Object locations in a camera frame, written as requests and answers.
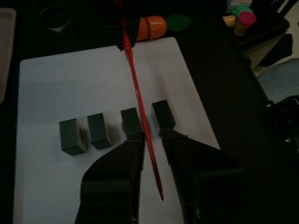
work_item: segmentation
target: green block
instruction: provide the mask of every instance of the green block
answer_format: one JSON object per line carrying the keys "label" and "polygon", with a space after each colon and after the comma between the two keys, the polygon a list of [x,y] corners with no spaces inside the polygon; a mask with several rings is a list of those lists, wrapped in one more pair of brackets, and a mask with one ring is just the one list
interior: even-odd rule
{"label": "green block", "polygon": [[89,116],[90,141],[98,150],[111,146],[103,113]]}
{"label": "green block", "polygon": [[126,129],[126,137],[133,137],[142,130],[142,125],[139,121],[139,116],[137,113],[137,108],[130,108],[121,111],[123,117],[123,125]]}
{"label": "green block", "polygon": [[61,148],[73,156],[89,151],[86,131],[78,119],[61,122]]}
{"label": "green block", "polygon": [[153,105],[161,129],[162,128],[174,129],[177,123],[174,120],[174,113],[171,111],[167,100],[158,101],[153,103]]}

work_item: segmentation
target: white object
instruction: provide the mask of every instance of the white object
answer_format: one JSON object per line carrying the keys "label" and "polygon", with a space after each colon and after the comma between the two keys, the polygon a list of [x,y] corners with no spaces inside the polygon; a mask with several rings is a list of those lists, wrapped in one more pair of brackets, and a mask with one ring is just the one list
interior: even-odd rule
{"label": "white object", "polygon": [[[147,147],[139,223],[183,224],[174,175],[155,131],[153,103],[167,100],[175,129],[219,147],[202,100],[174,38],[135,45],[135,68],[163,181],[161,200]],[[22,62],[14,224],[73,224],[81,206],[81,181],[93,163],[127,139],[121,110],[138,108],[126,53],[115,46]],[[59,122],[105,113],[113,147],[75,157],[62,151]]]}

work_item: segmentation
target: toy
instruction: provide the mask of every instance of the toy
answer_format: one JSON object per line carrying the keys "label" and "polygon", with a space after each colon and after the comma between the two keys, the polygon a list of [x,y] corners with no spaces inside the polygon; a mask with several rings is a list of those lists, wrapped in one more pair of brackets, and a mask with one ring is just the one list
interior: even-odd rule
{"label": "toy", "polygon": [[90,141],[98,150],[111,146],[103,113],[89,116]]}
{"label": "toy", "polygon": [[86,131],[78,119],[61,122],[61,148],[73,156],[89,151]]}

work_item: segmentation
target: orange ball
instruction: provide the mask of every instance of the orange ball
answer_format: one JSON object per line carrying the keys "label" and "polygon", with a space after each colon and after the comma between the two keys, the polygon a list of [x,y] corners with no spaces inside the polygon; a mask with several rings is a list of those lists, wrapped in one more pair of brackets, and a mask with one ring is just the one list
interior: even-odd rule
{"label": "orange ball", "polygon": [[166,34],[166,31],[167,23],[163,17],[142,17],[137,41],[158,39]]}

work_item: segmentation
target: black surface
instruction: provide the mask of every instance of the black surface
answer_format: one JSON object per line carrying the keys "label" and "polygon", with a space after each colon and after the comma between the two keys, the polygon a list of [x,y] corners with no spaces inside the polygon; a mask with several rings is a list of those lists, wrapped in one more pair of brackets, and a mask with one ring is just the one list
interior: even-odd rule
{"label": "black surface", "polygon": [[[73,20],[62,34],[42,27],[34,14],[33,1],[0,2],[0,7],[14,7],[18,11],[14,61],[6,100],[0,106],[0,223],[13,223],[21,60],[114,45],[90,1],[63,2]],[[268,98],[237,40],[214,10],[210,1],[147,0],[142,15],[167,17],[183,13],[193,18],[187,30],[169,32],[167,35],[177,37],[219,147],[242,163],[253,179],[245,221],[299,223],[298,164],[289,154],[292,148],[286,139],[269,117]]]}

